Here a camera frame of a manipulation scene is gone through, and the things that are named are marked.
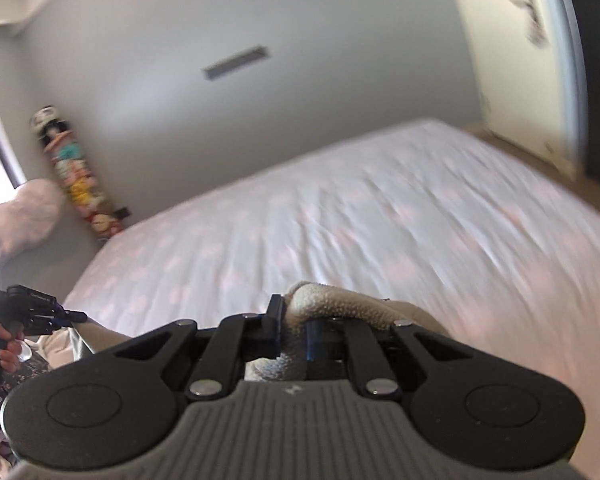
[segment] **silver screw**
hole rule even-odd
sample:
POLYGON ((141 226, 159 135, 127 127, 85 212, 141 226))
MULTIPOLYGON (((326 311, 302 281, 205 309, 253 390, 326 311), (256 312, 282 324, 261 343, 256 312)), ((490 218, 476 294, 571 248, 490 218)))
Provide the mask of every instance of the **silver screw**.
POLYGON ((199 397, 208 397, 222 391, 222 384, 213 379, 200 379, 191 383, 189 391, 199 397))
POLYGON ((373 395, 389 395, 397 391, 398 384, 391 379, 371 379, 366 389, 373 395))

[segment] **wooden floor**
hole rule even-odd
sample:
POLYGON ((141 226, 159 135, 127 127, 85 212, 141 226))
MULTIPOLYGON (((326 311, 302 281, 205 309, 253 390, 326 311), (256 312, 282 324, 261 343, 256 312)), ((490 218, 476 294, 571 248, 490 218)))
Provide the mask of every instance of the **wooden floor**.
POLYGON ((504 140, 497 139, 493 136, 480 136, 480 140, 522 160, 529 166, 549 177, 554 182, 557 182, 561 186, 569 189, 573 194, 576 194, 585 202, 589 203, 595 209, 600 211, 600 184, 597 181, 583 176, 574 182, 573 180, 561 175, 551 164, 547 164, 545 161, 540 160, 539 158, 536 158, 533 155, 524 152, 523 150, 520 150, 516 146, 513 146, 504 140))

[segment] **mattress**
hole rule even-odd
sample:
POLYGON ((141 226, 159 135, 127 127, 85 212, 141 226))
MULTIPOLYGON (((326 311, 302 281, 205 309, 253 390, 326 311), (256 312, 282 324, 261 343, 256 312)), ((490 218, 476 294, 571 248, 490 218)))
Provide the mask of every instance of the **mattress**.
POLYGON ((262 312, 299 280, 405 300, 453 337, 568 384, 572 463, 600 479, 600 215, 433 120, 395 126, 182 203, 97 254, 66 301, 139 335, 262 312))

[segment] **bed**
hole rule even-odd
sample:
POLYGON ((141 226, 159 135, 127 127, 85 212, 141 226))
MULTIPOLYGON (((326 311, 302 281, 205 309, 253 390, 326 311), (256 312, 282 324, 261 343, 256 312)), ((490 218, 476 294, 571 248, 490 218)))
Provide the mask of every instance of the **bed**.
POLYGON ((411 301, 456 339, 568 384, 600 480, 600 215, 435 120, 302 156, 110 241, 66 300, 139 335, 262 312, 299 280, 411 301))

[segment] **door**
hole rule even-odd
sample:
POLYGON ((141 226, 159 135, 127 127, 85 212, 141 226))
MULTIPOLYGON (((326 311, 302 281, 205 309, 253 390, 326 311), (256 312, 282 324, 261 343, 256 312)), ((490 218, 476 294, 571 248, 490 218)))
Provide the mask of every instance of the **door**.
POLYGON ((456 0, 489 130, 559 169, 573 160, 548 0, 456 0))

